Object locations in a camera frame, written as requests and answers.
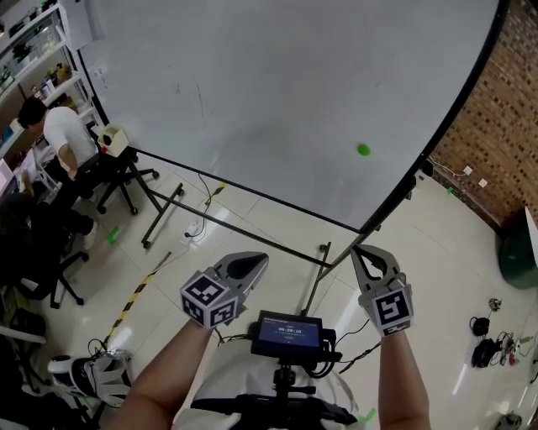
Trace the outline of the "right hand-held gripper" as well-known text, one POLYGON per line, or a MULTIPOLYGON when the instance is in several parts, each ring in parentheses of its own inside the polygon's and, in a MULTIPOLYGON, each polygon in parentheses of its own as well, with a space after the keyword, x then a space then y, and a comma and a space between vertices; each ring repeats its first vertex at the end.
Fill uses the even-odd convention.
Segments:
POLYGON ((384 249, 354 245, 351 258, 361 290, 358 302, 382 338, 410 328, 414 319, 412 289, 398 262, 384 249), (368 269, 370 264, 382 276, 368 269))

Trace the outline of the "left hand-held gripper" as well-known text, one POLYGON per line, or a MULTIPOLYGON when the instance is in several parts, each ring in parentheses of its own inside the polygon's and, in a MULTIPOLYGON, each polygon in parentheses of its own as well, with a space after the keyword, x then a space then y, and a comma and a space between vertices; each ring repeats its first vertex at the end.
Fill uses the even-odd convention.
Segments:
POLYGON ((247 310, 245 300, 268 262, 268 254, 262 252, 227 254, 182 287, 182 310, 204 328, 230 325, 247 310))

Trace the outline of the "white whiteboard black frame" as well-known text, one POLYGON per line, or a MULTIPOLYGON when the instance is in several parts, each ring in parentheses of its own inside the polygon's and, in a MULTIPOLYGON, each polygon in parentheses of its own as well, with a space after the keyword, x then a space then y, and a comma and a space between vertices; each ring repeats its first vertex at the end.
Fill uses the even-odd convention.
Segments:
POLYGON ((500 4, 83 1, 83 62, 133 146, 353 232, 461 106, 500 4))

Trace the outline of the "person's left forearm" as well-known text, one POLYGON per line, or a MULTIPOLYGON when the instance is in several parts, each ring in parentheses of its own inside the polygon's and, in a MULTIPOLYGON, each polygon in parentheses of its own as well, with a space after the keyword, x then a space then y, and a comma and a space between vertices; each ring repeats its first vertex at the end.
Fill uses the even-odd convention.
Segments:
POLYGON ((191 389, 212 331, 187 322, 135 381, 124 403, 132 430, 170 430, 191 389))

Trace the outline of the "person's right forearm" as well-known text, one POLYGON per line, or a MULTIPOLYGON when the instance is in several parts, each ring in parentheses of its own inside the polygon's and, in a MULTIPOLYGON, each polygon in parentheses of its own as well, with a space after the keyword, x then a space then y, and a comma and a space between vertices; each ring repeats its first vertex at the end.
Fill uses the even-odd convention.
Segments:
POLYGON ((431 430, 429 397, 404 331, 381 341, 378 416, 380 430, 431 430))

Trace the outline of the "small black monitor screen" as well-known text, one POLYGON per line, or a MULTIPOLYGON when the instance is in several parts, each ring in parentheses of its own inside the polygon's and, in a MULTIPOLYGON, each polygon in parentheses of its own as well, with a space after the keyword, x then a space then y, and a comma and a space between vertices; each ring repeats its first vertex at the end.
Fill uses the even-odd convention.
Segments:
POLYGON ((339 362, 334 329, 324 328, 320 318, 260 311, 249 327, 251 352, 288 364, 339 362))

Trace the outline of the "person's white shirt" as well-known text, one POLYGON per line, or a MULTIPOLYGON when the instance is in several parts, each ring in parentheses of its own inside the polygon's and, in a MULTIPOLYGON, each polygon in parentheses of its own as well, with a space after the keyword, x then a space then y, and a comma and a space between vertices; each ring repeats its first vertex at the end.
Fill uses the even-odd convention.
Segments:
MULTIPOLYGON (((252 354, 249 341, 230 341, 215 351, 193 399, 234 399, 239 395, 274 396, 273 376, 277 369, 276 359, 252 354)), ((316 380, 310 378, 301 367, 294 371, 296 385, 314 386, 315 398, 340 406, 353 417, 359 415, 350 387, 335 372, 316 380)), ((225 415, 189 407, 178 414, 172 430, 232 430, 239 420, 240 415, 237 413, 225 415)))

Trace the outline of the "yellow black floor tape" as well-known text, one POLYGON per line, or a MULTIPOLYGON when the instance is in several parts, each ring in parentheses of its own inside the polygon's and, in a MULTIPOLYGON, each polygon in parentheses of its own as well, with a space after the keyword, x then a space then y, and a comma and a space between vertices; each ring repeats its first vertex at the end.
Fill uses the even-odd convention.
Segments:
POLYGON ((110 328, 108 335, 105 337, 103 344, 105 347, 108 347, 108 344, 113 337, 116 330, 121 326, 122 322, 129 313, 129 310, 135 304, 140 293, 145 289, 145 287, 151 283, 153 277, 158 273, 158 271, 165 265, 165 263, 170 259, 172 252, 168 252, 165 257, 156 265, 156 267, 142 280, 142 282, 135 288, 131 294, 129 300, 124 305, 122 311, 114 321, 112 327, 110 328))

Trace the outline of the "dark green bin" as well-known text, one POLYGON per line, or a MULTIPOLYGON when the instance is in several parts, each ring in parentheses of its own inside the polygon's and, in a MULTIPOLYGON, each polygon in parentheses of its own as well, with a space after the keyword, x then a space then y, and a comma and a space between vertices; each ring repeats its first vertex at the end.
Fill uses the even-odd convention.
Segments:
POLYGON ((498 253, 498 266, 504 280, 514 288, 538 288, 538 264, 527 227, 514 227, 503 239, 498 253))

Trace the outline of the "black office chair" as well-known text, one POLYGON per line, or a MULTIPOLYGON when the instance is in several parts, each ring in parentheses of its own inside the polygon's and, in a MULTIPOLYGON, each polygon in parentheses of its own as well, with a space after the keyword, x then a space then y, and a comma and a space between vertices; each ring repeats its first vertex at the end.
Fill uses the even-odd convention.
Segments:
POLYGON ((61 248, 61 256, 60 256, 60 263, 59 263, 59 266, 58 266, 58 269, 57 271, 55 272, 56 275, 57 275, 57 283, 55 284, 54 288, 52 289, 52 292, 48 295, 50 296, 50 298, 54 298, 55 297, 55 292, 56 292, 56 287, 58 284, 62 284, 66 289, 67 291, 71 294, 71 296, 76 300, 76 303, 79 304, 79 305, 82 305, 84 303, 84 301, 76 295, 76 293, 74 293, 74 291, 72 290, 72 288, 69 286, 65 276, 64 276, 64 270, 66 269, 66 267, 68 267, 69 265, 71 265, 72 263, 74 263, 76 260, 78 259, 82 259, 82 260, 87 260, 88 259, 88 255, 86 253, 83 253, 82 251, 74 254, 72 257, 64 260, 62 259, 62 255, 65 251, 65 248, 68 244, 68 236, 70 234, 76 234, 78 232, 74 231, 72 228, 71 228, 71 223, 66 221, 66 217, 60 213, 58 213, 57 209, 53 206, 51 206, 51 209, 52 211, 54 212, 55 214, 55 220, 60 224, 61 226, 61 238, 58 240, 61 245, 62 245, 62 248, 61 248))
POLYGON ((130 144, 118 158, 104 154, 98 145, 98 137, 100 134, 97 135, 92 130, 95 126, 96 123, 94 121, 86 124, 87 131, 97 147, 98 152, 78 168, 77 175, 83 177, 90 173, 92 175, 91 184, 93 186, 102 183, 108 184, 106 191, 103 193, 103 196, 97 204, 97 210, 100 214, 104 214, 107 211, 105 203, 112 196, 113 192, 119 189, 129 206, 131 214, 136 215, 138 213, 138 208, 134 206, 130 199, 127 185, 135 179, 135 174, 130 170, 130 164, 136 165, 139 160, 138 155, 135 153, 135 150, 130 147, 130 144))

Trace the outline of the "white curved panel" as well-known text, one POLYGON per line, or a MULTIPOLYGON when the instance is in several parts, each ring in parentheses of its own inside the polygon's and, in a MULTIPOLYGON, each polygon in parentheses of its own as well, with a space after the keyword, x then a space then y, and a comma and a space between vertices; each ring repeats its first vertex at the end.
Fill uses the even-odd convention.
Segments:
POLYGON ((525 257, 530 262, 532 267, 538 269, 538 226, 536 225, 528 207, 525 207, 525 221, 525 257))

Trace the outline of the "white grey backpack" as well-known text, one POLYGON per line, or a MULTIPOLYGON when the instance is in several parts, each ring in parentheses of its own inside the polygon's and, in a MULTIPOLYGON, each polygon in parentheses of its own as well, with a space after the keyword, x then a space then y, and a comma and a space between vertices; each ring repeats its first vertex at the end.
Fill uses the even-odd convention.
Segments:
POLYGON ((54 385, 71 396, 99 399, 119 408, 129 394, 130 355, 122 350, 87 357, 60 355, 47 365, 54 385))

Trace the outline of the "white shelf unit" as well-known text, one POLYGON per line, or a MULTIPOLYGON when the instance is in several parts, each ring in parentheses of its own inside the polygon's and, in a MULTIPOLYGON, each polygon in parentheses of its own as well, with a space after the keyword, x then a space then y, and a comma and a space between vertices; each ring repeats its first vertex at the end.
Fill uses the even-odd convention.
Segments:
POLYGON ((17 120, 29 97, 49 108, 67 106, 84 123, 103 125, 79 51, 89 34, 83 0, 39 0, 20 18, 0 17, 0 159, 18 156, 37 140, 17 120), (20 43, 34 48, 18 64, 12 49, 20 43))

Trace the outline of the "black monitor mount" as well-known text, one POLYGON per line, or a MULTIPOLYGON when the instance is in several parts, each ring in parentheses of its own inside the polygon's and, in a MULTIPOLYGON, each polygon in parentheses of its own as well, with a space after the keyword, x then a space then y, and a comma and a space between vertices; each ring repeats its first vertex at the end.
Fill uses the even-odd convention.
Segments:
POLYGON ((277 403, 286 404, 290 393, 313 395, 316 392, 314 386, 295 386, 296 372, 288 360, 278 360, 279 368, 273 376, 273 390, 276 392, 277 403))

